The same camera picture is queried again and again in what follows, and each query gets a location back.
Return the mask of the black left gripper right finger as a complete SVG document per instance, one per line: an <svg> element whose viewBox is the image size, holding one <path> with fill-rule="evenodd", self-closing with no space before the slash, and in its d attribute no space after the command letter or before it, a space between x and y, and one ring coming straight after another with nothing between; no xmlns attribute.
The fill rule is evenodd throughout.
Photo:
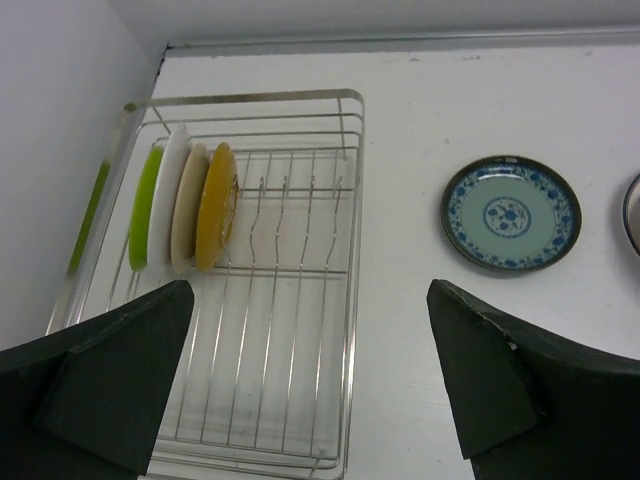
<svg viewBox="0 0 640 480"><path fill-rule="evenodd" d="M639 363L431 282L430 325L477 479L636 479Z"/></svg>

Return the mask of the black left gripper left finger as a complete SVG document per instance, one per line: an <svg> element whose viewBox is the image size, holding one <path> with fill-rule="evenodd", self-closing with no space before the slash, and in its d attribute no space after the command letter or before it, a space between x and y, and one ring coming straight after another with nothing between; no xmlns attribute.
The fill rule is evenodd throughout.
<svg viewBox="0 0 640 480"><path fill-rule="evenodd" d="M145 475L193 308L175 280L2 351L2 478Z"/></svg>

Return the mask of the teal blue patterned plate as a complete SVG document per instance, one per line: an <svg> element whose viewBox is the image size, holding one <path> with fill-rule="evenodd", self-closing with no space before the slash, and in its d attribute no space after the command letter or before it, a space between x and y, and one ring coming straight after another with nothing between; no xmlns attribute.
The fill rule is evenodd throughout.
<svg viewBox="0 0 640 480"><path fill-rule="evenodd" d="M501 273L559 262L582 227L570 184L522 156L489 156L463 167L444 188L439 213L446 237L463 257Z"/></svg>

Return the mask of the white plate orange sunburst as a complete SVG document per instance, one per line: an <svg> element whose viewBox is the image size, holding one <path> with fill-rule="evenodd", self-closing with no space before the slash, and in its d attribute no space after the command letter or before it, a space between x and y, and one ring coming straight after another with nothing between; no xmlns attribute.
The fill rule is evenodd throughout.
<svg viewBox="0 0 640 480"><path fill-rule="evenodd" d="M639 184L640 175L636 174L626 187L622 207L621 219L626 238L636 255L640 254L639 247Z"/></svg>

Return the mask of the yellow plate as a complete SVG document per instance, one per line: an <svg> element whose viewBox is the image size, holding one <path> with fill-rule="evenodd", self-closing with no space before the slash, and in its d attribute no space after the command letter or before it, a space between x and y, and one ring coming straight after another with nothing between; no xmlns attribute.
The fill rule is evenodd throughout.
<svg viewBox="0 0 640 480"><path fill-rule="evenodd" d="M198 212L195 258L200 272L214 268L230 241L238 194L234 151L222 142L213 153Z"/></svg>

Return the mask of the large white plate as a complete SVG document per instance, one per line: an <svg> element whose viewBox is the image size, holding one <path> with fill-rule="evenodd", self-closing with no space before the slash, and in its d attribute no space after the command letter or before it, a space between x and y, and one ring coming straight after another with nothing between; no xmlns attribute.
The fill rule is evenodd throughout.
<svg viewBox="0 0 640 480"><path fill-rule="evenodd" d="M156 178L147 242L147 263L152 270L163 270L169 263L176 197L190 151L190 134L180 122L171 131Z"/></svg>

